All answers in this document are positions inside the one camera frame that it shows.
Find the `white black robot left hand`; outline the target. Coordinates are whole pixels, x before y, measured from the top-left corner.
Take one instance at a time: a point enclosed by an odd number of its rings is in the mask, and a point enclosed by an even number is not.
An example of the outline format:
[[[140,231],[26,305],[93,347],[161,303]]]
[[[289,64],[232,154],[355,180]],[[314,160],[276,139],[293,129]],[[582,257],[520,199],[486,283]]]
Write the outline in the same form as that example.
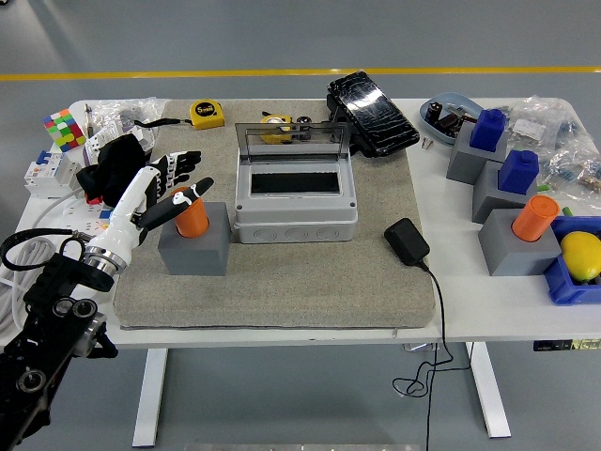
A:
[[[212,186],[210,177],[160,200],[168,188],[189,178],[201,161],[199,151],[170,153],[140,169],[117,202],[109,225],[86,245],[83,262],[122,272],[131,264],[132,250],[148,231],[176,218]]]

